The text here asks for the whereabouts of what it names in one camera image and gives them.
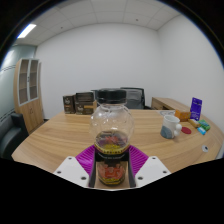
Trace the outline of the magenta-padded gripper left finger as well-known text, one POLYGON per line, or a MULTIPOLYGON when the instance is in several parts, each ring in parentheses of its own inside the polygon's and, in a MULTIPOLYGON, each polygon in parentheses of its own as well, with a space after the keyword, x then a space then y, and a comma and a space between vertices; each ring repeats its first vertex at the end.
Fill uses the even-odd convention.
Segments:
POLYGON ((96 180, 95 147, 90 146, 76 157, 68 156, 54 174, 84 188, 93 188, 96 180))

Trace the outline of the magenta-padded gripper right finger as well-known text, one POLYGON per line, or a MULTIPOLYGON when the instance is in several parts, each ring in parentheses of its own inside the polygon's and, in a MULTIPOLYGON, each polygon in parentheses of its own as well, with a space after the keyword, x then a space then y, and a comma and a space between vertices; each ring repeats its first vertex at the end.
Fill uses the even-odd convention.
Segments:
POLYGON ((129 147, 128 176, 131 187, 143 187, 170 174, 157 156, 147 156, 138 148, 129 147))

